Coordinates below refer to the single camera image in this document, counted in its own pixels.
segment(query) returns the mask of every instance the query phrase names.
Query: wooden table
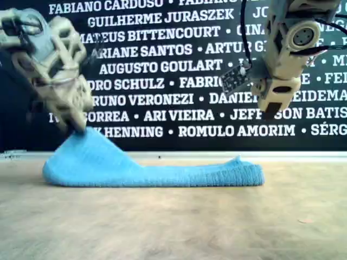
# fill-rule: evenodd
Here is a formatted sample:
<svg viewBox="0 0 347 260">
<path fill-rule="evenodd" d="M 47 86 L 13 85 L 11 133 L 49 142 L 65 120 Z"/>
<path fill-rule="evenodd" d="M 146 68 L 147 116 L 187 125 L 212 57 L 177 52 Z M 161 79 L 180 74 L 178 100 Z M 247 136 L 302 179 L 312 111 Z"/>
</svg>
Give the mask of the wooden table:
<svg viewBox="0 0 347 260">
<path fill-rule="evenodd" d="M 64 188 L 0 162 L 0 259 L 346 260 L 347 164 L 260 164 L 262 187 Z"/>
</svg>

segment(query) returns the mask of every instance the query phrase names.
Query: blue towel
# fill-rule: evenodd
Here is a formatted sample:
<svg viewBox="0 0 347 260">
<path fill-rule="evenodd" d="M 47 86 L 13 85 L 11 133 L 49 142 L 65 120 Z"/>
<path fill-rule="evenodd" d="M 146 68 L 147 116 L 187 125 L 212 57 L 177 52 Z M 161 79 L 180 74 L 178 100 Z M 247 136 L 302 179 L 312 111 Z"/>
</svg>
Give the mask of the blue towel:
<svg viewBox="0 0 347 260">
<path fill-rule="evenodd" d="M 45 180 L 71 187 L 207 187 L 259 186 L 259 165 L 239 157 L 207 166 L 142 166 L 101 133 L 88 127 L 72 134 L 47 160 Z"/>
</svg>

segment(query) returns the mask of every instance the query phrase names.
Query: robotic arm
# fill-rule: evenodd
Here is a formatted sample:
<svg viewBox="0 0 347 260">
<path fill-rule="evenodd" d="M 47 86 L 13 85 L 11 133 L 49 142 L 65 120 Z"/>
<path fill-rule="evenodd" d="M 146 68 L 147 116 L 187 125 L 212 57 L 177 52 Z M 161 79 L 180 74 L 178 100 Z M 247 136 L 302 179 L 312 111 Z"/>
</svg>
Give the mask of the robotic arm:
<svg viewBox="0 0 347 260">
<path fill-rule="evenodd" d="M 84 112 L 93 109 L 91 89 L 80 74 L 87 51 L 69 19 L 56 16 L 47 23 L 34 9 L 0 11 L 0 49 L 62 130 L 85 131 Z"/>
<path fill-rule="evenodd" d="M 229 96 L 252 83 L 258 108 L 264 119 L 271 119 L 289 106 L 309 62 L 328 50 L 316 47 L 318 22 L 337 28 L 331 21 L 341 0 L 272 0 L 265 24 L 266 52 L 255 61 L 250 58 L 243 26 L 246 3 L 242 0 L 241 32 L 248 62 L 221 76 L 223 91 Z M 0 11 L 0 49 L 9 54 L 37 99 L 58 118 L 58 126 L 62 130 L 72 126 L 83 133 L 84 112 L 93 109 L 93 98 L 80 73 L 86 49 L 70 20 L 56 16 L 47 23 L 33 9 Z"/>
<path fill-rule="evenodd" d="M 244 91 L 252 83 L 251 92 L 258 96 L 258 108 L 264 119 L 272 119 L 278 111 L 286 109 L 300 89 L 303 70 L 329 49 L 329 46 L 316 47 L 320 37 L 318 22 L 331 25 L 340 3 L 341 0 L 272 0 L 265 23 L 266 52 L 252 61 L 243 31 L 248 62 L 221 76 L 226 96 Z M 246 0 L 242 0 L 241 29 L 245 7 Z"/>
</svg>

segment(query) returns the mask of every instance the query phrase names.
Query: folded fabric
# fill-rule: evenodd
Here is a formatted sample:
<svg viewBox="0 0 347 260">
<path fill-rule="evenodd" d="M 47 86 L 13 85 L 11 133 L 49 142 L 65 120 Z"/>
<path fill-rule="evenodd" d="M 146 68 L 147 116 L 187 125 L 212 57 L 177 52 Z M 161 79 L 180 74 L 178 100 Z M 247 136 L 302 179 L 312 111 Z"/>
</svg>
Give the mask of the folded fabric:
<svg viewBox="0 0 347 260">
<path fill-rule="evenodd" d="M 204 166 L 142 166 L 101 133 L 88 127 L 72 134 L 46 161 L 45 180 L 71 187 L 207 187 L 259 186 L 260 165 L 237 157 Z"/>
</svg>

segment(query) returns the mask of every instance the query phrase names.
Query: beige 3d-printed robot part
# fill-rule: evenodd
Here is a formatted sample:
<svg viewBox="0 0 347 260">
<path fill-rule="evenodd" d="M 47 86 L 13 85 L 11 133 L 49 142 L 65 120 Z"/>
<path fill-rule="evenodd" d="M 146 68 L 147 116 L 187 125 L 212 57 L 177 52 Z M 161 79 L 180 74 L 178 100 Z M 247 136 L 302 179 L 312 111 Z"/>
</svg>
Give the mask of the beige 3d-printed robot part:
<svg viewBox="0 0 347 260">
<path fill-rule="evenodd" d="M 12 62 L 58 118 L 62 129 L 71 124 L 75 130 L 84 132 L 87 122 L 84 112 L 93 109 L 93 98 L 86 79 L 80 74 L 80 64 L 87 51 L 70 20 L 56 16 L 47 24 L 33 9 L 10 9 L 1 11 L 0 15 L 2 21 L 17 18 L 24 21 L 21 26 L 24 34 L 34 28 L 30 23 L 39 24 L 40 32 L 28 37 L 34 50 L 12 51 Z M 0 28 L 0 47 L 11 50 L 22 46 L 21 35 L 9 35 L 3 26 Z"/>
</svg>

